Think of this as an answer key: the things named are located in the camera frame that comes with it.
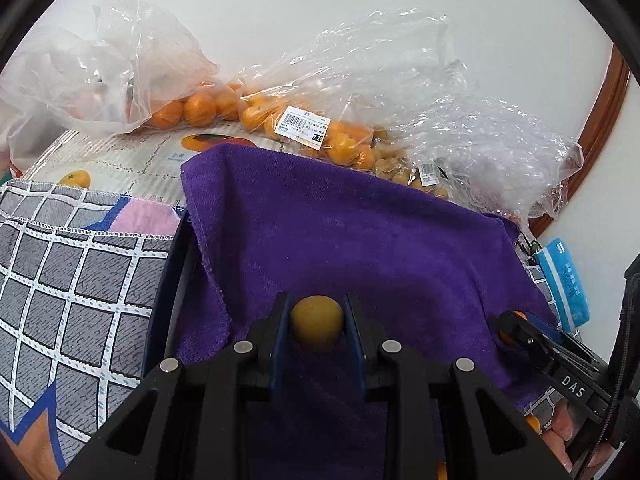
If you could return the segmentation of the person right hand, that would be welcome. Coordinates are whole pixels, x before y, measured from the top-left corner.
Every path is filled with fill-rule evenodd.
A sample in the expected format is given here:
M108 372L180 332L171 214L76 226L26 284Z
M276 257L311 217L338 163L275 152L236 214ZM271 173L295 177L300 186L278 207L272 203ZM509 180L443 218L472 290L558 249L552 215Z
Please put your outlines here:
M541 435L541 439L546 442L548 448L568 472L572 471L573 463L566 452L566 445L574 436L574 430L575 424L568 409L568 402L565 399L561 399L555 405L551 426ZM614 448L611 445L608 443L601 444L592 456L584 478L591 479L613 454Z

